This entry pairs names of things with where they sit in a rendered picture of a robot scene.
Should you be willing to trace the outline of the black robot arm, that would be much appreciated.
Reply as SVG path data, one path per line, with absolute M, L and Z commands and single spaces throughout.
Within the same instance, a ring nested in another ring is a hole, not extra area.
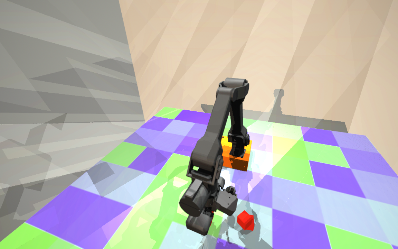
M 181 209 L 190 216 L 200 216 L 211 194 L 217 188 L 223 166 L 223 132 L 230 112 L 231 128 L 228 131 L 228 142 L 232 143 L 230 155 L 244 157 L 244 146 L 250 139 L 247 128 L 243 126 L 242 102 L 249 91 L 246 79 L 226 78 L 219 83 L 216 101 L 206 128 L 195 148 L 192 150 L 186 176 L 191 183 L 179 201 Z M 198 167 L 198 170 L 193 169 Z M 213 212 L 216 210 L 231 216 L 237 208 L 238 194 L 236 188 L 229 186 L 220 190 L 213 199 Z

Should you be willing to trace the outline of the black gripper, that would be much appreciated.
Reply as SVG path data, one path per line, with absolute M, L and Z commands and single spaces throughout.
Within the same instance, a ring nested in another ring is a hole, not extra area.
M 211 212 L 213 199 L 217 196 L 218 187 L 223 190 L 224 185 L 225 179 L 220 176 L 218 179 L 217 188 L 211 192 L 200 216 L 188 216 L 186 220 L 187 229 L 192 230 L 202 236 L 206 236 L 208 234 L 208 230 L 214 216 L 214 213 Z

